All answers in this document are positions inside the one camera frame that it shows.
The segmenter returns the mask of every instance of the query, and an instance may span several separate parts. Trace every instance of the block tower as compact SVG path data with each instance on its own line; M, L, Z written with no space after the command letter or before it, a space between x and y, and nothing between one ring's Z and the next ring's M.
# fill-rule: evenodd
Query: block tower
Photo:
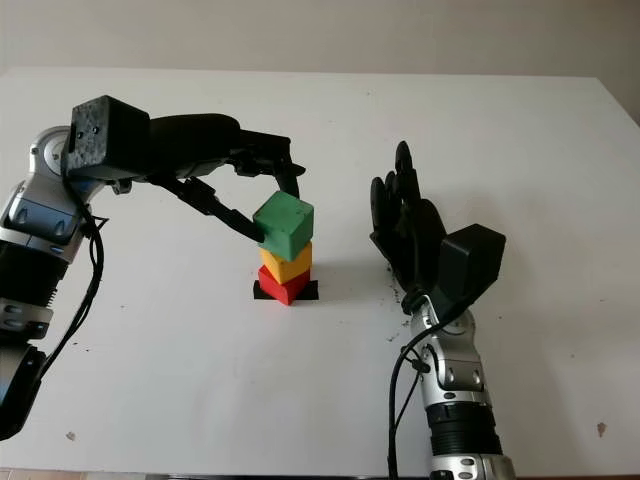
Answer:
M278 191L253 214L264 233L260 289L291 305L311 281L313 206Z

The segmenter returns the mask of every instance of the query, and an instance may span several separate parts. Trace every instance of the table surface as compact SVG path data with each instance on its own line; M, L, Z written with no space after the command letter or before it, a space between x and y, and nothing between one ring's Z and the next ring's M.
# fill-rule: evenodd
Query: table surface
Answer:
M507 236L473 311L518 473L640 470L640 131L597 80L15 69L0 78L0 191L24 178L39 131L105 93L152 116L222 112L291 137L316 208L320 301L252 300L256 245L164 191L101 193L101 291L23 432L0 444L1 466L385 475L388 380L410 332L368 239L369 185L405 139L450 230ZM229 167L207 181L246 214L275 188ZM41 348L89 274L85 246ZM401 474L425 474L418 397L398 442Z

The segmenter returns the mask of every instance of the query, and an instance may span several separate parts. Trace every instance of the wire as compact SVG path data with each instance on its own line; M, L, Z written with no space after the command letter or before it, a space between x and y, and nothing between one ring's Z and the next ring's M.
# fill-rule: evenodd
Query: wire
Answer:
M404 360L407 358L409 352L415 352L415 346L420 343L422 340L427 338L429 335L432 335L447 325L449 325L454 319L456 315L450 315L449 318L444 319L442 322L435 324L432 327L423 330L418 335L413 337L409 343L402 349L400 355L396 359L396 363L393 366L393 371L391 372L391 381L389 383L389 448L387 452L387 467L389 471L389 479L390 480L398 480L398 458L396 455L396 431L398 429L398 425L396 424L396 389L398 386L398 375L400 373L400 368L404 363Z
M61 165L62 171L62 184L76 207L80 211L82 218L85 222L85 227L87 228L87 235L90 239L89 241L89 256L91 258L91 264L93 265L93 273L91 275L91 280L89 281L89 286L87 287L87 291L84 294L84 298L78 307L75 315L73 316L73 320L69 324L67 331L62 336L62 339L58 343L58 346L55 348L53 352L47 357L45 364L42 367L42 372L40 373L40 377L42 378L45 373L49 370L53 362L58 358L60 352L65 347L69 339L78 331L78 329L82 326L84 321L89 314L89 310L91 309L91 305L93 304L93 299L98 293L98 289L100 288L100 280L102 279L102 272L104 270L104 245L102 243L102 236L100 235L100 229L107 223L108 219L93 217L91 212L85 205L84 201L78 195L78 192L71 185L71 181L67 175L66 169L66 157L63 156L63 165Z
M416 376L413 379L413 383L411 384L411 388L409 389L409 393L407 393L407 396L404 399L404 403L402 404L402 408L400 409L400 413L398 414L398 418L396 419L396 423L394 426L396 430L398 430L398 425L400 425L400 420L402 420L402 415L404 415L404 411L407 409L407 405L409 405L409 400L411 400L411 397L413 396L413 392L416 389L416 386L418 385L418 381L420 380L420 375L422 375L422 372L417 370Z

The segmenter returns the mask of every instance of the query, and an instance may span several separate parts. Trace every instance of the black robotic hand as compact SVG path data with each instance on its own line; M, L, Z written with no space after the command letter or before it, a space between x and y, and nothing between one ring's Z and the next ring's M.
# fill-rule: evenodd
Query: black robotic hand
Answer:
M371 240L391 264L406 295L404 313L425 295L441 321L458 316L495 281L504 235L478 224L447 235L437 208L421 198L405 142L396 150L395 172L371 182Z

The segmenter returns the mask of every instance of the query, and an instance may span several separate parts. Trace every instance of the dark speck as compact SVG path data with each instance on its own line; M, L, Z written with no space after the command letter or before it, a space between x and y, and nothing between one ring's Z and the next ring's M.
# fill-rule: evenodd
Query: dark speck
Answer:
M607 424L604 422L600 422L598 423L598 425L596 425L596 428L598 429L598 436L602 438L604 432L607 430Z

